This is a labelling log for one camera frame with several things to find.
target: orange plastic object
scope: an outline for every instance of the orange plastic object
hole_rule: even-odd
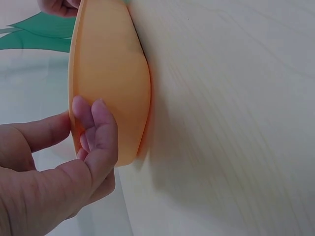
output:
[[[118,125],[116,166],[137,156],[150,106],[150,75],[129,11],[121,0],[82,0],[69,57],[69,112],[76,153],[84,131],[72,100],[102,98]]]

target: light wooden surface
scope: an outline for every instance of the light wooden surface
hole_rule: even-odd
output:
[[[315,235],[315,1],[132,0],[152,70],[135,236]]]

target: human skin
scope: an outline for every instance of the human skin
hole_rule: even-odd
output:
[[[68,112],[40,121],[0,125],[0,235],[43,236],[115,188],[118,132],[102,100],[73,100],[85,128],[77,159],[37,171],[32,153],[70,133]]]

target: finger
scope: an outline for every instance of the finger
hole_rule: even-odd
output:
[[[66,0],[70,5],[75,8],[79,8],[81,0]]]
[[[78,9],[76,8],[67,8],[66,12],[64,14],[61,14],[60,16],[63,17],[75,17],[78,14]]]
[[[89,144],[88,144],[88,140],[87,137],[85,135],[85,132],[83,132],[80,136],[80,144],[81,147],[86,151],[86,152],[90,152],[90,148],[89,148]]]
[[[21,132],[32,152],[56,145],[70,133],[68,112],[39,121],[12,124],[12,126]]]
[[[114,168],[118,159],[118,131],[113,115],[102,100],[92,105],[92,114],[97,126],[95,148],[85,158],[90,169],[93,188],[96,190]]]
[[[91,106],[83,97],[76,96],[73,98],[72,110],[74,116],[81,122],[84,129],[89,129],[95,125]]]
[[[77,154],[77,159],[81,160],[81,161],[84,161],[85,158],[87,157],[88,155],[88,152],[85,151],[83,148],[81,148],[79,151],[78,151],[78,154]]]
[[[90,197],[88,204],[94,203],[109,194],[111,194],[115,190],[115,173],[114,169],[108,174],[103,183],[97,188],[97,190]]]
[[[74,17],[78,13],[78,9],[63,5],[62,0],[56,1],[38,1],[39,7],[43,12],[61,17]]]
[[[96,127],[93,126],[92,128],[89,128],[85,131],[85,136],[87,138],[89,150],[93,150],[95,147],[95,133],[96,133]]]
[[[114,116],[100,99],[93,103],[92,115],[95,126],[95,146],[100,149],[112,149],[118,146],[118,129]]]

